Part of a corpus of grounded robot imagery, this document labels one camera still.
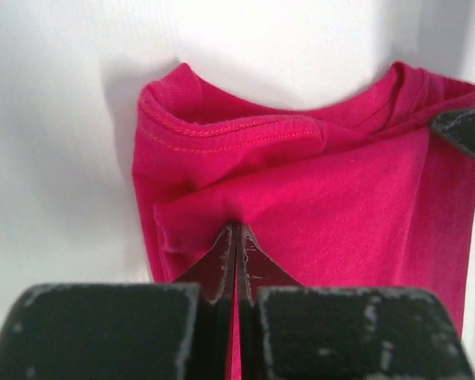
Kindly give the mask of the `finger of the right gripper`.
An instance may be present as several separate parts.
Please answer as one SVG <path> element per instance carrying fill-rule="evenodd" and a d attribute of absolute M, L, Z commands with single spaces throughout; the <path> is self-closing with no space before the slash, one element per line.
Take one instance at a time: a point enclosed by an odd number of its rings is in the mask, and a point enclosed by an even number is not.
<path fill-rule="evenodd" d="M 443 112 L 430 130 L 475 161 L 475 108 Z"/>

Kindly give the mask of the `red t shirt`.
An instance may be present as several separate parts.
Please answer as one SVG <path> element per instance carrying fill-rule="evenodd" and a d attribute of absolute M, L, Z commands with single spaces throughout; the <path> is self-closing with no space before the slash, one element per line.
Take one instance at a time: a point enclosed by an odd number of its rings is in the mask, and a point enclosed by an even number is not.
<path fill-rule="evenodd" d="M 325 108 L 269 108 L 181 64 L 138 99 L 132 164 L 153 277 L 171 282 L 228 222 L 308 287 L 420 287 L 460 329 L 475 162 L 435 137 L 475 84 L 402 62 Z"/>

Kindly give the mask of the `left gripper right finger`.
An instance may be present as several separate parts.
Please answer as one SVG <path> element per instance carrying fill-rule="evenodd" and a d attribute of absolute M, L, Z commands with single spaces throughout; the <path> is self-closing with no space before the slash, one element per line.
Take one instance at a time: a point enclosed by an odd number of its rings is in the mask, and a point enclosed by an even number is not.
<path fill-rule="evenodd" d="M 301 287 L 261 247 L 248 225 L 236 224 L 237 300 L 252 307 L 262 287 Z"/>

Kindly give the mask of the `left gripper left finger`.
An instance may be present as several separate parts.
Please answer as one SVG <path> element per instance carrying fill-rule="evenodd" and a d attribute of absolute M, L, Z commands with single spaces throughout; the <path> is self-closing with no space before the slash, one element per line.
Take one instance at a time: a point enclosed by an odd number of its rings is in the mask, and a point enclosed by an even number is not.
<path fill-rule="evenodd" d="M 234 297 L 236 226 L 227 223 L 207 253 L 172 282 L 197 291 L 203 304 L 231 304 Z"/>

